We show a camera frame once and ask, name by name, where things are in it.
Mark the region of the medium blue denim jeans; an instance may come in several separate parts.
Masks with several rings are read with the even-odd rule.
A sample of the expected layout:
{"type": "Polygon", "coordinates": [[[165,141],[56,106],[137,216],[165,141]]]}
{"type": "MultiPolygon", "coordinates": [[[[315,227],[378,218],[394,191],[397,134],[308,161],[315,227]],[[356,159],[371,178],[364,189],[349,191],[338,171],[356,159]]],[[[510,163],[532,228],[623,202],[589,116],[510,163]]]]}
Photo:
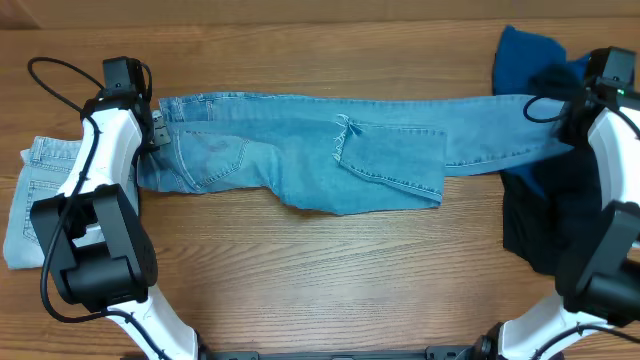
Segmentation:
{"type": "Polygon", "coordinates": [[[373,101],[246,92],[163,98],[171,138],[144,156],[142,187],[204,194],[266,187],[338,215],[437,207],[449,176],[549,158],[525,95],[373,101]]]}

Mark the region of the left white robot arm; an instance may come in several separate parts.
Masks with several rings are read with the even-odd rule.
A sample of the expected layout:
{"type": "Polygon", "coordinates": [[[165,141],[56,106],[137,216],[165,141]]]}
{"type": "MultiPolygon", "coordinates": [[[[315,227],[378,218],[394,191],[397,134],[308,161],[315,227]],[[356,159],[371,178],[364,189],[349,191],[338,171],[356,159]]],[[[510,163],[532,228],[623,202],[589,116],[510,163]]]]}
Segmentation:
{"type": "Polygon", "coordinates": [[[107,59],[97,95],[76,110],[83,138],[57,194],[35,202],[30,220],[44,253],[40,295],[49,315],[55,284],[68,304],[83,305],[83,323],[108,318],[149,359],[209,359],[200,335],[186,325],[157,285],[152,242],[125,193],[137,160],[153,143],[150,68],[130,57],[107,59]]]}

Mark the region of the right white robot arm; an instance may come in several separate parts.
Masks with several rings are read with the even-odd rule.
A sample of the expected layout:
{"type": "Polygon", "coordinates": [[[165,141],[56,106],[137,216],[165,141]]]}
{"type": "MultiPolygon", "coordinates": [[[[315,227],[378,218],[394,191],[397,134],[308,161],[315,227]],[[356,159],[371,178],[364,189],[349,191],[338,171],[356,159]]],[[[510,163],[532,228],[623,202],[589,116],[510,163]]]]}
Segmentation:
{"type": "Polygon", "coordinates": [[[590,53],[575,75],[550,65],[518,112],[554,154],[526,176],[503,174],[507,249],[551,276],[554,292],[495,325],[466,359],[558,359],[595,333],[625,337],[639,318],[639,95],[636,55],[590,53]]]}

